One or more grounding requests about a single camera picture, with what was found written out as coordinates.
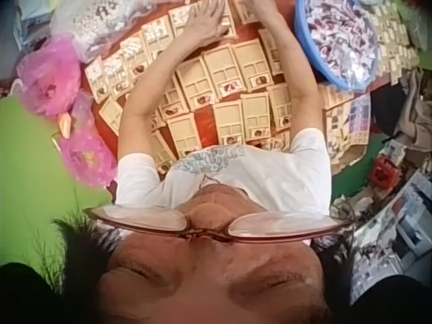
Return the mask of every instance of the white t-shirt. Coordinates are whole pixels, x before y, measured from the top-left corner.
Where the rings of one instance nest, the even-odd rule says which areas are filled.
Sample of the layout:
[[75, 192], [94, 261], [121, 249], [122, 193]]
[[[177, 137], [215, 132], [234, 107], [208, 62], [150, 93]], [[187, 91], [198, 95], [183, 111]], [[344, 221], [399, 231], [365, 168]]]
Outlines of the white t-shirt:
[[161, 182], [155, 161], [134, 153], [118, 165], [118, 205], [175, 208], [203, 186], [221, 183], [243, 189], [268, 211], [329, 214], [330, 160], [324, 135], [301, 131], [289, 153], [248, 145], [213, 146], [178, 161]]

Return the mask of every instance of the pink plastic bag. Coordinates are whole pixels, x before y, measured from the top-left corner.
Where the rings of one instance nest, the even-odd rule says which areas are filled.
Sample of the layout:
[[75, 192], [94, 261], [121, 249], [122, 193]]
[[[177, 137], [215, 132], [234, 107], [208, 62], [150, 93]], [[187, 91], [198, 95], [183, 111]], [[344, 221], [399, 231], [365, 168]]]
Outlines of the pink plastic bag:
[[27, 110], [55, 117], [74, 103], [81, 81], [80, 63], [72, 36], [58, 35], [17, 67], [23, 83], [22, 103]]
[[95, 129], [91, 105], [91, 96], [80, 91], [71, 112], [72, 135], [60, 138], [58, 145], [65, 166], [79, 182], [105, 187], [117, 173], [117, 162]]

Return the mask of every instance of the black hair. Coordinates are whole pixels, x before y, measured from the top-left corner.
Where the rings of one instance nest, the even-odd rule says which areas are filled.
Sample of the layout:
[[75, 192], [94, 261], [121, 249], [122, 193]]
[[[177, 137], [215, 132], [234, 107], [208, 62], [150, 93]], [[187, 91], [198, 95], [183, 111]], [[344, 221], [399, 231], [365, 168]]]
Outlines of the black hair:
[[[70, 323], [102, 323], [97, 288], [119, 242], [119, 232], [101, 231], [84, 218], [55, 224], [64, 239], [65, 260], [59, 276], [45, 269], [45, 277], [62, 297]], [[333, 241], [328, 248], [316, 240], [311, 248], [323, 266], [325, 299], [332, 317], [336, 317], [350, 306], [352, 262], [348, 259], [349, 236], [340, 234]]]

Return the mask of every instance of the blue plastic basin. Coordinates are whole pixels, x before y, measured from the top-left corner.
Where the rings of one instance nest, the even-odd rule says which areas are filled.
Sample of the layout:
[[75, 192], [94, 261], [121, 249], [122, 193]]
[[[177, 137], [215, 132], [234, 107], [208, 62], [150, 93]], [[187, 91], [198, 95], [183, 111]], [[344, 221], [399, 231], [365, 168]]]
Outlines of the blue plastic basin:
[[[324, 59], [319, 55], [318, 47], [312, 39], [311, 32], [309, 30], [309, 26], [306, 21], [306, 4], [308, 0], [297, 0], [296, 1], [296, 15], [294, 17], [294, 30], [297, 36], [297, 39], [300, 45], [303, 48], [306, 56], [308, 57], [309, 62], [320, 71], [327, 80], [337, 86], [342, 90], [353, 90], [356, 92], [364, 92], [367, 87], [371, 84], [371, 82], [375, 79], [377, 68], [378, 68], [378, 46], [377, 46], [377, 37], [374, 32], [374, 43], [375, 43], [375, 57], [372, 65], [372, 70], [370, 71], [371, 76], [368, 80], [363, 83], [357, 82], [357, 84], [352, 85], [348, 84], [344, 79], [335, 75], [328, 67], [327, 63]], [[357, 1], [352, 0], [352, 3], [358, 5]], [[369, 28], [374, 30], [371, 22], [367, 22]]]

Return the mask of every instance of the person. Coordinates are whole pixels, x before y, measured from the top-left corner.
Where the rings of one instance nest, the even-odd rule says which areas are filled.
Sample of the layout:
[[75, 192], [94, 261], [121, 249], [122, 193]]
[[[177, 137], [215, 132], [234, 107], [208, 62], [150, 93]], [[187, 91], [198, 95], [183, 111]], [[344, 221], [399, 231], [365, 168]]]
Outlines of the person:
[[[153, 111], [177, 66], [227, 31], [221, 24], [224, 1], [204, 0], [126, 103], [116, 205], [88, 211], [97, 222], [57, 222], [65, 238], [65, 264], [61, 277], [51, 279], [62, 282], [62, 297], [54, 294], [52, 307], [41, 303], [35, 291], [47, 287], [33, 275], [26, 289], [33, 290], [34, 314], [60, 312], [62, 323], [92, 324], [330, 321], [335, 308], [325, 282], [330, 273], [337, 284], [342, 272], [336, 267], [324, 272], [323, 255], [313, 250], [313, 241], [303, 240], [313, 235], [292, 233], [303, 226], [303, 217], [307, 229], [322, 221], [339, 228], [326, 223], [331, 173], [317, 83], [273, 0], [245, 3], [279, 51], [292, 100], [290, 153], [215, 146], [191, 153], [159, 181]], [[0, 283], [8, 283], [2, 294], [14, 296], [8, 302], [29, 304], [21, 300], [23, 281], [17, 279], [17, 273], [27, 272], [19, 265], [1, 269]], [[32, 314], [15, 312], [14, 317]]]
[[[328, 216], [330, 161], [315, 77], [275, 2], [245, 2], [279, 51], [292, 100], [291, 152], [246, 145], [205, 148], [178, 161], [160, 182], [151, 118], [165, 85], [192, 52], [227, 32], [221, 24], [225, 1], [204, 0], [126, 103], [118, 139], [117, 205], [166, 207], [185, 215], [192, 228], [208, 230], [263, 211]], [[302, 241], [236, 244], [134, 232], [116, 246], [99, 294], [107, 323], [198, 323], [204, 318], [208, 323], [303, 323], [328, 314], [323, 269]]]

